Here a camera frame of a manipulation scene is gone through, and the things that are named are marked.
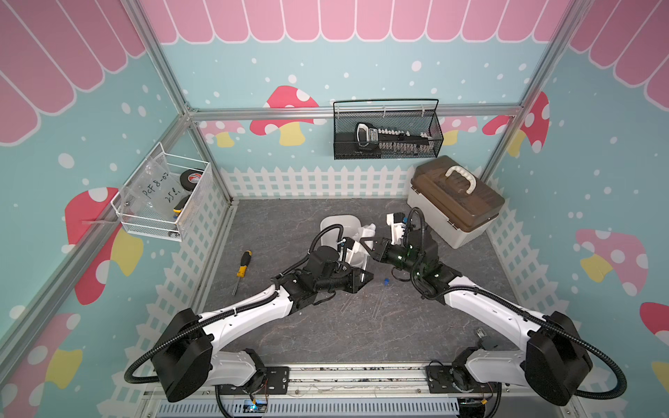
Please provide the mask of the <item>yellow black screwdriver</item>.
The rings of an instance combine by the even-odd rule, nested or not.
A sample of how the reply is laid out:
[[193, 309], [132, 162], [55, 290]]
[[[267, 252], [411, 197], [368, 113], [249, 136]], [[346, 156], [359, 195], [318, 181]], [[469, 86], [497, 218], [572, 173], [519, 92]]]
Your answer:
[[248, 266], [250, 265], [253, 253], [250, 250], [245, 251], [240, 258], [240, 266], [236, 274], [236, 282], [233, 287], [232, 296], [236, 296], [241, 280], [246, 276]]

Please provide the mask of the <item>brown lid storage box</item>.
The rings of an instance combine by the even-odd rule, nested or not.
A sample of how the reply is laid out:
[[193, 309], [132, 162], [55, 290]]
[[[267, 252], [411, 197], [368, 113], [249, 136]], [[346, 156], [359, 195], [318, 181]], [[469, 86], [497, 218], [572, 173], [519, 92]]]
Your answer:
[[429, 225], [452, 248], [482, 235], [500, 214], [505, 199], [448, 156], [416, 168], [408, 205], [417, 207]]

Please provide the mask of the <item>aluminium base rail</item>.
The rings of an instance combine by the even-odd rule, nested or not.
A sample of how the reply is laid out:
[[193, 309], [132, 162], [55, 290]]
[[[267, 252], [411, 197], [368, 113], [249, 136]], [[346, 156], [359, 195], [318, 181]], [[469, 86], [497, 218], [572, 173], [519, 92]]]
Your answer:
[[280, 388], [217, 397], [205, 387], [172, 403], [158, 388], [140, 399], [137, 417], [584, 417], [573, 399], [554, 406], [529, 388], [485, 385], [471, 393], [431, 392], [423, 363], [290, 364]]

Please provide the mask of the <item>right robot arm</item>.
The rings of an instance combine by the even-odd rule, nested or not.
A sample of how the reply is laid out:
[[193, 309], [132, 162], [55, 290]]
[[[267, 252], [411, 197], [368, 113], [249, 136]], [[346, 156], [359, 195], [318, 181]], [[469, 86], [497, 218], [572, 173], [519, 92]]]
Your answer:
[[515, 350], [500, 354], [485, 348], [465, 352], [460, 367], [465, 377], [525, 386], [557, 406], [575, 396], [608, 401], [626, 392], [622, 368], [581, 339], [567, 315], [522, 308], [440, 261], [420, 208], [388, 214], [386, 222], [390, 238], [374, 238], [368, 250], [374, 261], [408, 273], [409, 283], [425, 301], [467, 313], [515, 345]]

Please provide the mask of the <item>clear labelled plastic bag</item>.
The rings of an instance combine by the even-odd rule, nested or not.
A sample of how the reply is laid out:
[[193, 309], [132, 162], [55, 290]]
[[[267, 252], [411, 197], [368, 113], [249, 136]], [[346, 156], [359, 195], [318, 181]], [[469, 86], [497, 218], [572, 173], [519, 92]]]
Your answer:
[[123, 190], [123, 209], [126, 214], [171, 221], [183, 195], [165, 156], [148, 157]]

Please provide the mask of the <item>black tape roll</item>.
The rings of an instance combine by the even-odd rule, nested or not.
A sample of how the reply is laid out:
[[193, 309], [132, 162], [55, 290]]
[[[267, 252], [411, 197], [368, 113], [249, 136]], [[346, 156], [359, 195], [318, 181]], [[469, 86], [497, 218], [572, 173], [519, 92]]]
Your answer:
[[191, 193], [198, 186], [202, 176], [203, 172], [200, 170], [185, 170], [179, 176], [179, 182], [187, 192]]

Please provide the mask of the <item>socket set in basket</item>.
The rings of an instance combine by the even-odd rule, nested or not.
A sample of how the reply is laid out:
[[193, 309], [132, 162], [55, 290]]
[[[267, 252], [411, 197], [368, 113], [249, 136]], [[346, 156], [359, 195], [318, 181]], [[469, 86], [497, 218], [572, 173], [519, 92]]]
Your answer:
[[355, 146], [360, 152], [406, 154], [412, 157], [436, 152], [436, 141], [426, 132], [418, 136], [409, 131], [377, 128], [358, 123], [354, 130]]

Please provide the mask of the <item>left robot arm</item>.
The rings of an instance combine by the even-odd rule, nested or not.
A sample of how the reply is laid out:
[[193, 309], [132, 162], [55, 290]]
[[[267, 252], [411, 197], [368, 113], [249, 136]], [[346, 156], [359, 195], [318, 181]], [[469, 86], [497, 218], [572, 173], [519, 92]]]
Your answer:
[[156, 344], [125, 371], [128, 384], [158, 383], [169, 402], [180, 402], [204, 386], [233, 386], [248, 394], [261, 389], [268, 369], [252, 349], [226, 346], [274, 320], [333, 299], [355, 294], [373, 279], [362, 268], [369, 249], [345, 236], [344, 227], [324, 228], [307, 254], [278, 273], [270, 286], [244, 301], [197, 315], [176, 313]]

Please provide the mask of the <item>white plastic tray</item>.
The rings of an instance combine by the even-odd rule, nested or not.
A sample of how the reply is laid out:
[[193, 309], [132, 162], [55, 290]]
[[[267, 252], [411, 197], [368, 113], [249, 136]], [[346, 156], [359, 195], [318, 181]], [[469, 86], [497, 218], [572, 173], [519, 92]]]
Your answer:
[[[360, 219], [353, 215], [333, 215], [324, 218], [321, 221], [320, 224], [320, 230], [326, 229], [328, 226], [331, 225], [342, 225], [343, 226], [343, 238], [354, 238], [355, 236], [358, 235], [359, 229], [362, 227], [362, 223]], [[320, 244], [322, 246], [327, 246], [327, 247], [333, 247], [336, 248], [338, 242], [338, 234], [339, 234], [339, 229], [335, 228], [327, 233], [325, 233], [321, 240]]]

